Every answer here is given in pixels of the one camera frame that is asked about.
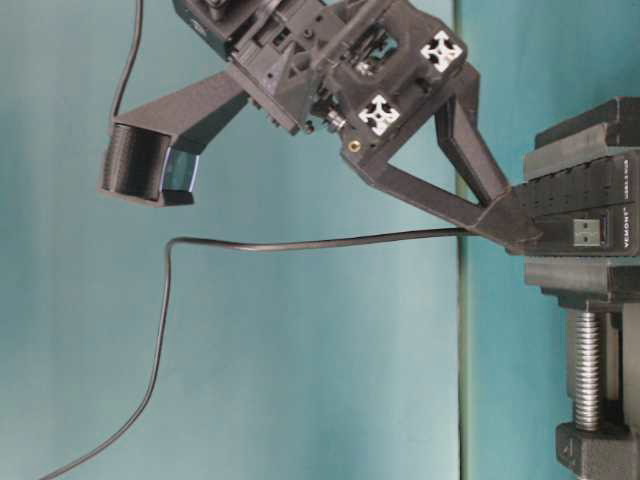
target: usb port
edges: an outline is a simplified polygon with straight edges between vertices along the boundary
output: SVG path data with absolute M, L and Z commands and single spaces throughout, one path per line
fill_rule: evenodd
M 602 245 L 602 223 L 600 220 L 577 219 L 573 221 L 574 247 L 600 247 Z

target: teal wall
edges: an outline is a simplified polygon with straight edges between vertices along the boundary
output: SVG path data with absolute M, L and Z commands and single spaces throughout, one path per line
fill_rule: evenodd
M 483 74 L 481 129 L 513 182 L 534 134 L 617 95 L 640 95 L 640 3 L 461 0 Z M 523 261 L 467 243 L 465 460 L 472 480 L 572 478 L 554 429 L 571 418 L 563 313 L 523 284 Z
M 416 2 L 451 20 L 446 0 Z M 149 1 L 129 107 L 221 63 Z M 133 0 L 0 2 L 0 478 L 93 447 L 147 382 L 162 246 L 442 223 L 366 187 L 326 134 L 244 112 L 207 151 L 197 206 L 98 196 Z M 432 129 L 401 161 L 453 188 Z M 70 479 L 457 478 L 452 240 L 267 257 L 180 248 L 157 397 Z

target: threaded rod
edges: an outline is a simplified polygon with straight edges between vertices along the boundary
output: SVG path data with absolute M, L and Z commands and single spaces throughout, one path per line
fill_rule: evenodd
M 596 432 L 602 421 L 600 321 L 595 313 L 576 317 L 575 424 L 578 430 Z

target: robotic arm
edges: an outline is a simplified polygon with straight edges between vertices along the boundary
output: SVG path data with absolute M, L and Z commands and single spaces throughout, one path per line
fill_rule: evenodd
M 408 0 L 174 0 L 225 72 L 114 119 L 101 189 L 154 206 L 193 203 L 199 155 L 247 100 L 290 134 L 340 136 L 369 185 L 523 253 L 541 235 L 477 130 L 467 46 Z M 390 165 L 432 117 L 471 203 Z

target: wire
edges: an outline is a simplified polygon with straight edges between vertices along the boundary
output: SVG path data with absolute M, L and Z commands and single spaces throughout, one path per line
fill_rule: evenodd
M 109 124 L 113 124 L 113 119 L 120 113 L 120 106 L 122 105 L 122 99 L 124 98 L 124 92 L 129 84 L 129 78 L 131 78 L 131 72 L 138 58 L 138 52 L 140 51 L 140 43 L 142 41 L 142 25 L 144 23 L 144 0 L 136 0 L 136 17 L 133 30 L 133 40 L 131 42 L 131 49 L 129 50 L 129 57 L 125 64 L 120 82 L 116 88 L 115 96 L 113 97 L 113 103 L 111 105 L 111 112 L 109 114 Z
M 213 240 L 206 238 L 194 238 L 194 237 L 178 237 L 167 242 L 164 251 L 164 293 L 162 296 L 162 309 L 160 313 L 160 325 L 158 327 L 158 333 L 156 336 L 155 350 L 153 355 L 153 364 L 151 368 L 151 377 L 147 390 L 142 398 L 142 401 L 135 409 L 131 417 L 116 431 L 113 435 L 107 438 L 104 442 L 91 450 L 89 453 L 81 456 L 80 458 L 72 461 L 71 463 L 61 467 L 54 472 L 41 477 L 39 480 L 53 480 L 58 478 L 71 470 L 79 467 L 83 463 L 88 462 L 92 458 L 96 457 L 100 453 L 104 452 L 111 445 L 116 443 L 140 418 L 144 410 L 149 405 L 153 392 L 155 391 L 156 384 L 158 382 L 158 372 L 160 370 L 160 359 L 162 357 L 162 349 L 164 345 L 164 337 L 167 325 L 167 316 L 169 312 L 169 303 L 171 299 L 171 281 L 172 281 L 172 252 L 177 245 L 192 245 L 200 247 L 210 248 L 222 248 L 226 250 L 236 250 L 241 252 L 252 253 L 275 253 L 275 252 L 291 252 L 299 250 L 321 250 L 332 248 L 345 248 L 345 247 L 357 247 L 364 245 L 373 245 L 381 243 L 392 243 L 406 240 L 416 240 L 425 238 L 439 238 L 439 237 L 462 237 L 473 235 L 466 230 L 457 228 L 448 228 L 440 230 L 417 230 L 413 232 L 400 232 L 390 233 L 383 235 L 371 235 L 365 237 L 355 238 L 342 238 L 335 240 L 319 240 L 312 242 L 293 242 L 293 243 L 237 243 L 227 242 L 224 240 Z

